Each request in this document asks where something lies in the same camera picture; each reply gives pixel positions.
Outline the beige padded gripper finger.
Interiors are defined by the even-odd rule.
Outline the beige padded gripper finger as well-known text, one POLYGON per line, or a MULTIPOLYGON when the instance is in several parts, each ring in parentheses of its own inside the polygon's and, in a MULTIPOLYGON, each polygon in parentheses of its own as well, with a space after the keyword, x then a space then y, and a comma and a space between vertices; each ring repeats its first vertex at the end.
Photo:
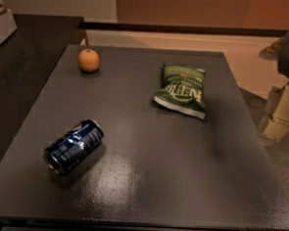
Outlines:
POLYGON ((283 87, 271 87, 259 131, 272 141, 279 141, 289 133, 289 81, 283 87))

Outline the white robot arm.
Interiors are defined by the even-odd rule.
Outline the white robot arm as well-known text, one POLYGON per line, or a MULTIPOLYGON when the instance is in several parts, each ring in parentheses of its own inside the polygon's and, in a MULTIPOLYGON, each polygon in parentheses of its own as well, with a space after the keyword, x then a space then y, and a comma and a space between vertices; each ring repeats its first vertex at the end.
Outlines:
MULTIPOLYGON (((289 79, 289 31, 282 39, 277 64, 278 72, 289 79)), ((271 87, 259 128, 264 138, 273 141, 289 133, 289 81, 282 88, 271 87)))

